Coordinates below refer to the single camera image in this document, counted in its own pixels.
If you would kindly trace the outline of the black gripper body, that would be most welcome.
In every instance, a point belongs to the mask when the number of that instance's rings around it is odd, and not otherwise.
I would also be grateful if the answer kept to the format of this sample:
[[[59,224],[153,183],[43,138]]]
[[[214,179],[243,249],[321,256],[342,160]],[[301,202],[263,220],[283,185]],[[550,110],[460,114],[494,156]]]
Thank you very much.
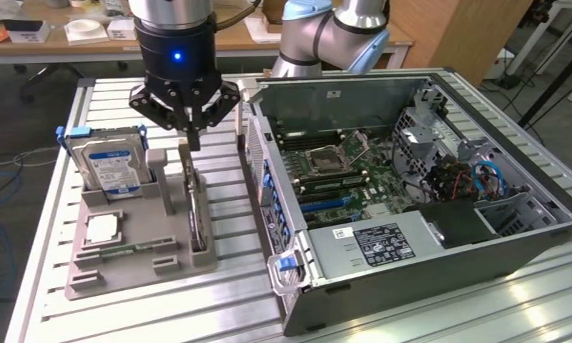
[[[203,106],[222,80],[215,66],[215,21],[207,18],[186,29],[162,29],[134,19],[149,90],[170,104],[166,84],[182,95],[185,106]]]

